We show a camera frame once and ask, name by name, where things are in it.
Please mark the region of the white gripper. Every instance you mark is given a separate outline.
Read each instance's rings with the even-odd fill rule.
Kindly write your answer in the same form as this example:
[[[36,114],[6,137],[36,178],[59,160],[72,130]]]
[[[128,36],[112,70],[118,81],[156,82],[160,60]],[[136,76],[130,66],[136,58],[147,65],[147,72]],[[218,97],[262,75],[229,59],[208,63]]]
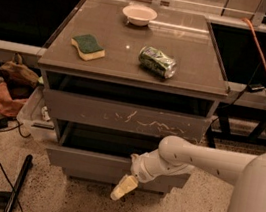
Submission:
[[[141,155],[131,154],[131,174],[122,177],[110,194],[111,200],[119,200],[138,187],[138,182],[147,183],[162,175],[163,159],[157,152],[148,152]]]

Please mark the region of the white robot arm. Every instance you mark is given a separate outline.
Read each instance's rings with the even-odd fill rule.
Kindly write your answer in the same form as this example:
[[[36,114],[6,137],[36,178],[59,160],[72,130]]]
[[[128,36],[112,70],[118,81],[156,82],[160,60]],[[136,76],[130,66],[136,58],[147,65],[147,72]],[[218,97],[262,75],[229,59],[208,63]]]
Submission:
[[[199,146],[181,137],[168,136],[154,151],[131,157],[131,173],[122,177],[111,192],[118,200],[159,176],[188,174],[200,169],[234,190],[227,212],[266,212],[266,153],[253,155]]]

